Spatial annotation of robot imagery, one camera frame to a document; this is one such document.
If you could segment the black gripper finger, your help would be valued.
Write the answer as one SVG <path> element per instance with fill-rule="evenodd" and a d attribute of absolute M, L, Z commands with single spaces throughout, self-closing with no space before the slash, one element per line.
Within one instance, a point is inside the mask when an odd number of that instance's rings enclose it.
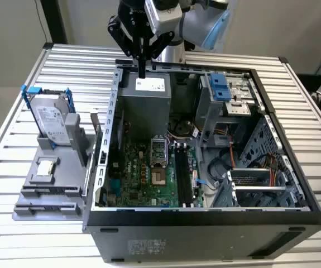
<path fill-rule="evenodd" d="M 174 38 L 174 32 L 161 34 L 152 44 L 150 44 L 150 35 L 143 38 L 142 46 L 142 77 L 146 75 L 146 61 L 157 58 L 164 48 L 171 43 Z"/>
<path fill-rule="evenodd" d="M 131 40 L 122 29 L 121 20 L 118 16 L 110 17 L 107 29 L 124 54 L 133 57 L 137 61 L 138 77 L 143 78 L 143 57 L 140 38 L 134 37 Z"/>

